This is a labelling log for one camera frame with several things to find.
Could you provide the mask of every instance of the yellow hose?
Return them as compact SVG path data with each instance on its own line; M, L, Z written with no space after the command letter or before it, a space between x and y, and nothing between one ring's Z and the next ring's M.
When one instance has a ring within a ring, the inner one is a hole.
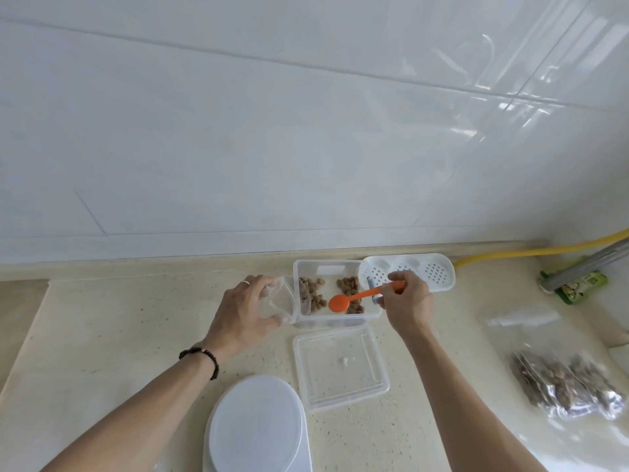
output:
M466 257L456 262L454 264L454 268L459 268L463 265L467 265L468 263L478 262L482 260L495 260L499 258L515 257L536 257L538 255L556 255L558 253L578 252L579 250L585 250L586 248L591 248L592 246L613 244L614 242L618 242L619 240L627 237L629 237L629 228L619 231L618 233L614 233L613 235L608 235L607 237L597 238L596 240L591 240L590 242L584 242L577 245L551 246L548 248L536 248L535 250L514 250L512 252L493 252L483 253L481 255L471 255L470 257Z

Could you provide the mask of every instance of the plastic bag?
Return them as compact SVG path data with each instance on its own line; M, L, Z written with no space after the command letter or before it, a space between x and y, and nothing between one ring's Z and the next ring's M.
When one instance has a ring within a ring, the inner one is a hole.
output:
M494 347L506 355L526 397L549 417L573 419L600 412L613 420L626 410L626 396L556 311L537 305L486 323Z

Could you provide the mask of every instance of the bracelet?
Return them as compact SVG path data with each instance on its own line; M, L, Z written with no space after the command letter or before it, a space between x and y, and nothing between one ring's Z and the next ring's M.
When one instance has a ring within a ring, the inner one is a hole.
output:
M184 349L182 352L179 353L179 359L183 358L186 354L193 354L196 352L202 352L214 362L214 374L212 374L212 377L209 379L210 381L214 381L218 377L218 361L216 360L216 357L207 349L203 349L199 346L194 346L190 349Z

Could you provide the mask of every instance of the hand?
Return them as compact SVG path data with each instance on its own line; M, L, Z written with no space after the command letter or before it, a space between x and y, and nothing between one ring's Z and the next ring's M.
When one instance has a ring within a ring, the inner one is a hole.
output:
M382 287L380 306L387 310L389 323L402 339L412 332L429 332L432 318L432 294L426 282L411 271L389 273L390 280L404 280L406 288L400 294L389 285Z
M282 324L278 317L262 319L258 315L260 297L266 296L267 285L275 280L264 275L249 275L245 280L250 285L240 282L225 291L208 334L200 342L216 356L218 364L253 346Z

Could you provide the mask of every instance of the metal pole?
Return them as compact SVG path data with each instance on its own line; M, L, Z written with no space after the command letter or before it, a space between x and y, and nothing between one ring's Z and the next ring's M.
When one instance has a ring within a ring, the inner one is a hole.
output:
M604 249L596 252L585 260L575 263L573 266L561 270L553 276L540 280L540 288L546 293L552 293L557 288L570 283L581 275L593 272L627 255L629 255L629 238L624 238L615 244L606 246Z

